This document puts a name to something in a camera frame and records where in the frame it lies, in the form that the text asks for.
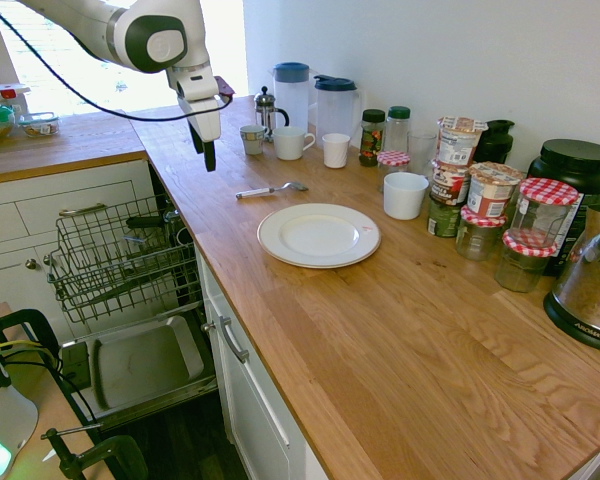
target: white cabinet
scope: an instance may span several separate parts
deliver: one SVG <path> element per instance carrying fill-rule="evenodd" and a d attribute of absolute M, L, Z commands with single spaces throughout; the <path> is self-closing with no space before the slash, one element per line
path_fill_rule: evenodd
<path fill-rule="evenodd" d="M 327 480 L 262 361 L 196 251 L 225 429 L 251 480 Z"/>
<path fill-rule="evenodd" d="M 46 254 L 56 248 L 55 222 L 61 210 L 82 210 L 152 196 L 146 161 L 0 183 L 0 303 L 12 310 L 33 308 L 49 320 L 58 341 L 111 328 L 69 322 L 46 280 Z M 27 268 L 35 260 L 35 268 Z"/>

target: dishwasher rack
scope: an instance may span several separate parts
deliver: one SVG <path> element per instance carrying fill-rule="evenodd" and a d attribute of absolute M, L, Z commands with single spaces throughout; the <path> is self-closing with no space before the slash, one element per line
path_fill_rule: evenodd
<path fill-rule="evenodd" d="M 201 301 L 193 244 L 177 240 L 186 230 L 166 196 L 69 213 L 56 227 L 48 281 L 71 322 L 152 302 L 169 315 Z"/>

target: drawer handle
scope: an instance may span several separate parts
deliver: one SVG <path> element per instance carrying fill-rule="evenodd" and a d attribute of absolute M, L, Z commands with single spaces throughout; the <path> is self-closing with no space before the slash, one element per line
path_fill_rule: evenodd
<path fill-rule="evenodd" d="M 93 207 L 79 208 L 77 210 L 60 210 L 58 215 L 61 217 L 77 217 L 78 215 L 86 215 L 87 213 L 98 212 L 104 210 L 107 206 L 104 203 L 96 203 Z"/>
<path fill-rule="evenodd" d="M 220 330 L 222 330 L 222 336 L 240 363 L 245 363 L 247 358 L 249 358 L 249 351 L 240 350 L 240 348 L 238 348 L 236 344 L 231 341 L 231 338 L 229 337 L 229 331 L 227 330 L 227 325 L 231 325 L 231 319 L 227 317 L 220 317 Z"/>

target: white plate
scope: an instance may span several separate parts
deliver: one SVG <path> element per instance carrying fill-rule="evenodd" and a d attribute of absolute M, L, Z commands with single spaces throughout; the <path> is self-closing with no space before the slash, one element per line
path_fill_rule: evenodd
<path fill-rule="evenodd" d="M 366 215 L 341 205 L 307 203 L 265 218 L 258 241 L 271 256 L 309 268 L 344 267 L 380 245 L 380 230 Z"/>

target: spoon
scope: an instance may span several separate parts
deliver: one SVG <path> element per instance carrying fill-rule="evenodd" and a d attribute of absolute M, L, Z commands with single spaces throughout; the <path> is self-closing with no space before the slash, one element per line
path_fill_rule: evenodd
<path fill-rule="evenodd" d="M 245 197 L 256 197 L 259 195 L 269 195 L 271 193 L 277 192 L 279 190 L 284 190 L 285 188 L 292 188 L 293 190 L 299 190 L 304 192 L 305 190 L 309 190 L 304 184 L 300 182 L 287 182 L 283 186 L 278 188 L 258 188 L 256 190 L 247 190 L 246 192 L 236 193 L 236 198 L 245 198 Z"/>

